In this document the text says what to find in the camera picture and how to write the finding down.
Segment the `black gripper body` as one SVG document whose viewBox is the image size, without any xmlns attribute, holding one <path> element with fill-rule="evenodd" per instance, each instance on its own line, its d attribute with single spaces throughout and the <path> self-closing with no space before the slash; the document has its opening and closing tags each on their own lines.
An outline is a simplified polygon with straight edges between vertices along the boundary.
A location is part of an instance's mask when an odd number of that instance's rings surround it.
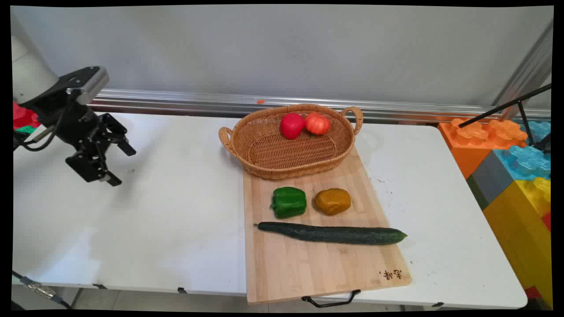
<svg viewBox="0 0 564 317">
<path fill-rule="evenodd" d="M 38 152 L 45 149 L 55 136 L 76 150 L 79 143 L 105 143 L 100 132 L 99 116 L 78 100 L 85 94 L 77 82 L 57 82 L 46 92 L 24 102 L 22 107 L 37 114 L 38 121 L 51 133 L 41 146 L 33 147 L 37 143 L 35 140 L 21 141 L 20 145 L 26 150 Z"/>
</svg>

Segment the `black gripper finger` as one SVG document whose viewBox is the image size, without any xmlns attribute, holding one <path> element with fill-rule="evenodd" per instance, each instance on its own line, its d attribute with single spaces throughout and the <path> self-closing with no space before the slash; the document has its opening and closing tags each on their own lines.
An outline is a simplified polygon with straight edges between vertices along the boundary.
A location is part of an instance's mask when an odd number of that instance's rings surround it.
<svg viewBox="0 0 564 317">
<path fill-rule="evenodd" d="M 102 114 L 99 119 L 100 132 L 104 139 L 110 143 L 115 143 L 127 156 L 137 154 L 137 151 L 129 144 L 125 126 L 110 114 Z"/>
<path fill-rule="evenodd" d="M 85 182 L 107 182 L 113 187 L 122 181 L 107 166 L 106 152 L 111 143 L 79 143 L 76 153 L 65 159 L 65 162 Z"/>
</svg>

